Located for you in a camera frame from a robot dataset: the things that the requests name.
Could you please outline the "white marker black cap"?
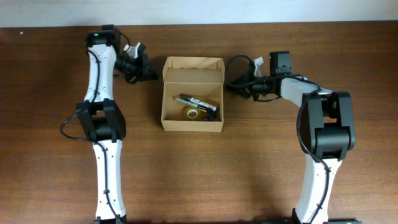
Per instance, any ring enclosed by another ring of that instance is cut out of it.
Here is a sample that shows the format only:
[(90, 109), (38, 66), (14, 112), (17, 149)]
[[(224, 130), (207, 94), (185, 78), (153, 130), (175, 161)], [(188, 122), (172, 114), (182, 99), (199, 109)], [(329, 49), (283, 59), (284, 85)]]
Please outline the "white marker black cap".
[(197, 98), (195, 98), (195, 97), (193, 97), (193, 96), (186, 95), (186, 94), (183, 94), (183, 93), (181, 93), (180, 96), (181, 96), (184, 100), (187, 100), (187, 101), (189, 101), (189, 102), (191, 102), (191, 103), (200, 105), (202, 108), (206, 109), (207, 111), (212, 111), (212, 112), (214, 112), (214, 113), (217, 113), (217, 112), (219, 111), (218, 107), (213, 106), (213, 105), (211, 105), (211, 104), (209, 104), (209, 103), (206, 103), (206, 102), (204, 102), (204, 101), (201, 101), (201, 100), (199, 100), (199, 99), (197, 99)]

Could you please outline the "brown cardboard box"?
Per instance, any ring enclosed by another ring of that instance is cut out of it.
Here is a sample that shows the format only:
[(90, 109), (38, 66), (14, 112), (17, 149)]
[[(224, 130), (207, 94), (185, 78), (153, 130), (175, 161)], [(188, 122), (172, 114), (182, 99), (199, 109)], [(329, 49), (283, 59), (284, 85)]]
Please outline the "brown cardboard box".
[[(224, 61), (215, 57), (168, 57), (162, 75), (164, 92), (161, 123), (165, 131), (220, 132), (224, 125)], [(205, 121), (205, 113), (189, 119), (193, 106), (176, 99), (192, 96), (218, 108), (215, 119)]]

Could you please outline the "yellow transparent tape roll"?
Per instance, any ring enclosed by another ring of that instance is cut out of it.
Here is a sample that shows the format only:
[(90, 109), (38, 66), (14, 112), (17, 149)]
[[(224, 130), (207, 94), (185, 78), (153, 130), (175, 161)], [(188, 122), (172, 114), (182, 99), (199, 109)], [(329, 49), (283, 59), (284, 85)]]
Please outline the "yellow transparent tape roll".
[(206, 113), (203, 110), (192, 106), (185, 106), (181, 110), (181, 116), (184, 121), (199, 121)]

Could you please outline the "black ballpoint pen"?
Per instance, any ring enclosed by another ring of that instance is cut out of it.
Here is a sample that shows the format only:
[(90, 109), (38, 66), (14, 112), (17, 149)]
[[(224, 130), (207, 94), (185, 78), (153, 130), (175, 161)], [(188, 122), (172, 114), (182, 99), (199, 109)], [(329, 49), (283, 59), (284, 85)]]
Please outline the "black ballpoint pen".
[(204, 120), (205, 120), (205, 121), (215, 121), (215, 120), (217, 120), (218, 115), (219, 115), (219, 113), (210, 113), (210, 114), (207, 114), (207, 115), (204, 117)]

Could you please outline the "grey black permanent marker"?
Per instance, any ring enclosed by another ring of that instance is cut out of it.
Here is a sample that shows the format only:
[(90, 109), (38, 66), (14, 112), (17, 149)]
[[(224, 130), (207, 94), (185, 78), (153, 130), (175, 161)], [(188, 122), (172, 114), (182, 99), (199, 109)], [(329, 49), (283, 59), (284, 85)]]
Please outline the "grey black permanent marker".
[(187, 101), (187, 100), (184, 100), (184, 99), (181, 99), (181, 98), (174, 98), (174, 99), (175, 99), (177, 102), (180, 102), (180, 103), (183, 103), (183, 104), (192, 106), (192, 107), (194, 107), (194, 108), (198, 108), (198, 109), (203, 110), (203, 111), (206, 110), (205, 107), (203, 107), (202, 105), (199, 105), (199, 104), (197, 104), (197, 103), (193, 103), (193, 102), (191, 102), (191, 101)]

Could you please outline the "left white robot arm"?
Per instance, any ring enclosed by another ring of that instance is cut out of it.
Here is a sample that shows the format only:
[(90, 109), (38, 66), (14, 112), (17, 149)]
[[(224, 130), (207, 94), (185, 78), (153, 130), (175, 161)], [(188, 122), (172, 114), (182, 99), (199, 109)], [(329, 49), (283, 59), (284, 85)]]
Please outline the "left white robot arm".
[(88, 89), (76, 113), (86, 140), (96, 156), (98, 202), (95, 223), (126, 223), (121, 190), (121, 151), (127, 134), (126, 120), (113, 96), (114, 71), (130, 84), (158, 79), (149, 64), (145, 45), (121, 46), (122, 32), (103, 25), (85, 39), (90, 58)]

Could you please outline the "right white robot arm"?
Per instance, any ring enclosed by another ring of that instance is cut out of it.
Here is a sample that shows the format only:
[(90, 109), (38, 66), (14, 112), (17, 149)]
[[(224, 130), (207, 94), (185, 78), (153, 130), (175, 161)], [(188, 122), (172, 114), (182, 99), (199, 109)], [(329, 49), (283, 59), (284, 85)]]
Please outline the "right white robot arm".
[(298, 106), (296, 132), (305, 154), (305, 173), (298, 204), (287, 223), (329, 223), (328, 204), (335, 180), (347, 153), (356, 142), (351, 95), (331, 91), (293, 72), (288, 51), (269, 54), (270, 72), (262, 75), (261, 57), (248, 60), (248, 71), (227, 89), (245, 98), (275, 94)]

